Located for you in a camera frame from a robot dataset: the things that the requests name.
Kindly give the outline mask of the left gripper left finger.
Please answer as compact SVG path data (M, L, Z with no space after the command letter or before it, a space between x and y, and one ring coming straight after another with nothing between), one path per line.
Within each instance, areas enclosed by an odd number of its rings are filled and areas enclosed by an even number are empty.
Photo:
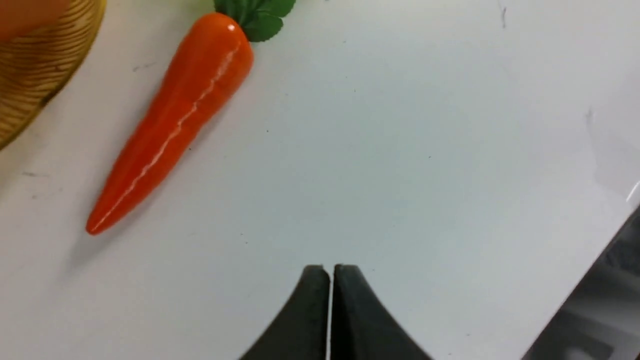
M243 360L324 360L327 352L330 277L307 265L295 289Z

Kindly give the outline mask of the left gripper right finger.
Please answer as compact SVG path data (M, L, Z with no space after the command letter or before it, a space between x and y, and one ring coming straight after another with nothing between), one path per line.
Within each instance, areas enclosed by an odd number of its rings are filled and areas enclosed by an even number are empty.
M330 330L332 360L430 360L381 303L357 265L337 264Z

